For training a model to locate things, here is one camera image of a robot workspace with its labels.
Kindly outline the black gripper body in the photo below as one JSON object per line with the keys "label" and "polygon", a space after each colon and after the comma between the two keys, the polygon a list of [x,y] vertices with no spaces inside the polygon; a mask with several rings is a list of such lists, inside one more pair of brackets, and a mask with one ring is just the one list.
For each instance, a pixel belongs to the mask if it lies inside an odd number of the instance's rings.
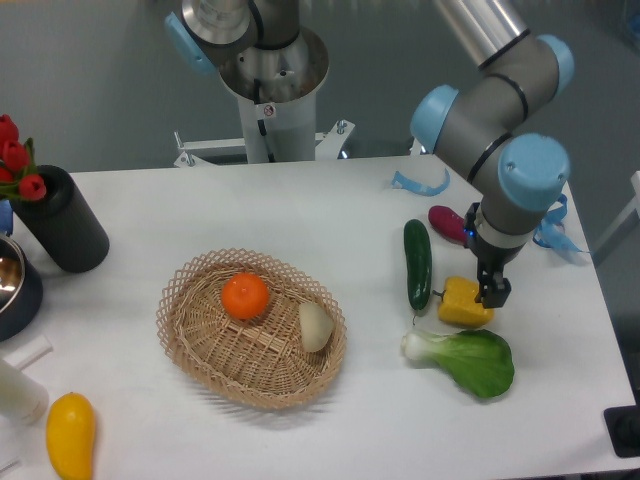
{"label": "black gripper body", "polygon": [[515,258],[525,244],[524,235],[503,233],[485,218],[479,202],[472,203],[464,216],[465,247],[477,259],[477,279],[490,283],[494,275],[503,275],[504,266]]}

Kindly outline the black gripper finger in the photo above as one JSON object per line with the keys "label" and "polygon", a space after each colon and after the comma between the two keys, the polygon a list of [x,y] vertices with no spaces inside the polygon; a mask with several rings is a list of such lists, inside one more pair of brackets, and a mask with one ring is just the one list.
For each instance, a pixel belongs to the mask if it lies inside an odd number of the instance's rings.
{"label": "black gripper finger", "polygon": [[501,272],[481,273],[475,302],[484,308],[502,308],[511,293],[511,283]]}

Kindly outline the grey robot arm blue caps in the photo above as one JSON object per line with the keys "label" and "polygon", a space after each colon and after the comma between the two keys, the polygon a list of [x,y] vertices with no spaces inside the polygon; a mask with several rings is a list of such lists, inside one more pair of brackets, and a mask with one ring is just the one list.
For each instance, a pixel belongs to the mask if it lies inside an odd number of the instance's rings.
{"label": "grey robot arm blue caps", "polygon": [[[438,3],[479,67],[529,34],[506,2]],[[165,29],[194,70],[219,71],[236,95],[249,163],[316,159],[315,95],[328,73],[328,53],[322,40],[300,25],[299,1],[181,1],[178,12],[166,17]],[[411,132],[427,152],[436,153],[438,142],[444,146],[454,101],[453,89],[439,87],[414,113]],[[453,159],[436,154],[454,168]],[[507,247],[505,234],[490,239],[496,228],[486,221],[481,226],[480,214],[476,203],[465,219],[465,243],[478,259],[476,302],[498,308],[511,293],[504,266],[521,246]]]}

